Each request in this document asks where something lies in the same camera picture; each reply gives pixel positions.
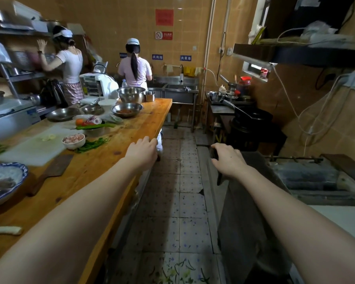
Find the hand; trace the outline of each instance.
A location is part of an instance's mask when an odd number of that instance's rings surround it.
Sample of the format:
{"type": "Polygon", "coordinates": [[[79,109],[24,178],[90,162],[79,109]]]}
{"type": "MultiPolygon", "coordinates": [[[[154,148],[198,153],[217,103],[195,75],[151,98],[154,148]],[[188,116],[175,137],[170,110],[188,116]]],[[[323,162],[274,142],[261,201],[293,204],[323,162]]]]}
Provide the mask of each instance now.
{"type": "Polygon", "coordinates": [[[218,160],[212,159],[213,165],[224,175],[235,178],[240,170],[248,167],[241,152],[224,143],[214,143],[212,148],[217,150],[218,160]]]}
{"type": "Polygon", "coordinates": [[[37,40],[37,43],[38,43],[38,50],[45,53],[47,42],[45,40],[37,40]]]}
{"type": "Polygon", "coordinates": [[[131,143],[125,155],[125,160],[135,165],[137,172],[150,169],[157,158],[156,145],[158,141],[153,138],[150,141],[148,136],[138,139],[137,143],[131,143]]]}

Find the cleaver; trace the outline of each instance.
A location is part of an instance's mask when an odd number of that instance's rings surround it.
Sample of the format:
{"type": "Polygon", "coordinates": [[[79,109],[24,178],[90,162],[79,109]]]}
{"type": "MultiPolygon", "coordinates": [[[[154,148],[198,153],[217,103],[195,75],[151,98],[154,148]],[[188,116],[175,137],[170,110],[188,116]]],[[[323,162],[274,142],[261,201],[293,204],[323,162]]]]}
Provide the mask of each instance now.
{"type": "Polygon", "coordinates": [[[43,174],[38,177],[37,183],[33,188],[30,190],[30,192],[27,193],[28,196],[33,197],[35,196],[38,191],[41,189],[43,186],[43,183],[48,177],[52,176],[61,176],[68,165],[70,164],[72,158],[74,157],[73,154],[63,154],[60,156],[57,156],[46,168],[46,170],[43,172],[43,174]]]}

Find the wooden cutting table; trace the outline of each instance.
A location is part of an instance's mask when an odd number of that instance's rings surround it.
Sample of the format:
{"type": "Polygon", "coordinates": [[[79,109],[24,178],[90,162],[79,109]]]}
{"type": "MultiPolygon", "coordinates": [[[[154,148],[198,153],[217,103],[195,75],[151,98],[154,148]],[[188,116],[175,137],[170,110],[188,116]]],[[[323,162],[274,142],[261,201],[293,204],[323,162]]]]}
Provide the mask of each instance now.
{"type": "MultiPolygon", "coordinates": [[[[157,137],[171,104],[171,99],[164,98],[157,98],[152,103],[142,103],[144,109],[137,116],[126,119],[122,125],[109,129],[108,134],[104,136],[110,136],[109,143],[85,153],[74,154],[74,158],[65,173],[60,177],[48,178],[38,194],[32,198],[27,197],[25,193],[35,184],[36,179],[43,173],[49,163],[43,167],[29,167],[29,176],[24,184],[11,199],[0,206],[0,226],[20,226],[24,229],[24,235],[57,205],[102,175],[120,158],[124,157],[130,143],[145,136],[157,137]]],[[[11,146],[16,145],[25,137],[36,135],[53,125],[55,123],[43,120],[1,143],[11,146]]],[[[74,152],[65,150],[62,153],[71,154],[74,152]]],[[[139,176],[136,176],[126,188],[107,228],[88,259],[79,283],[94,282],[121,218],[128,209],[138,180],[139,176]]],[[[20,237],[0,235],[0,257],[20,237]]]]}

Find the plaid shorts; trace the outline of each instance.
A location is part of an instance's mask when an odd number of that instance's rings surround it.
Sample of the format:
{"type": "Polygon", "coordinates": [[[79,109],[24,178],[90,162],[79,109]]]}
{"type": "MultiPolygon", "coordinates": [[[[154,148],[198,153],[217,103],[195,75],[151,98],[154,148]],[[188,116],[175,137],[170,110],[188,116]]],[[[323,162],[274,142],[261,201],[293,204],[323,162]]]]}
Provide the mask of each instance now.
{"type": "Polygon", "coordinates": [[[83,88],[80,82],[71,84],[68,82],[63,83],[64,97],[69,106],[76,104],[78,100],[84,98],[83,88]]]}

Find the knife handle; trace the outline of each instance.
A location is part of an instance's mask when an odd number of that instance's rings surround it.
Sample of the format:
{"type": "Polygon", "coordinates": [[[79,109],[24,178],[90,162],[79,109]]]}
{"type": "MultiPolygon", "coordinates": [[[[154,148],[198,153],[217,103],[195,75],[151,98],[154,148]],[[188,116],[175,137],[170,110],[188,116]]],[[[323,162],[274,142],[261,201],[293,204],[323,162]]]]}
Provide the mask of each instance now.
{"type": "Polygon", "coordinates": [[[37,179],[37,183],[33,186],[33,188],[27,193],[27,195],[29,197],[33,197],[35,196],[38,191],[41,189],[41,187],[43,186],[43,183],[45,182],[45,180],[47,179],[47,175],[42,174],[40,177],[38,177],[37,179]]]}

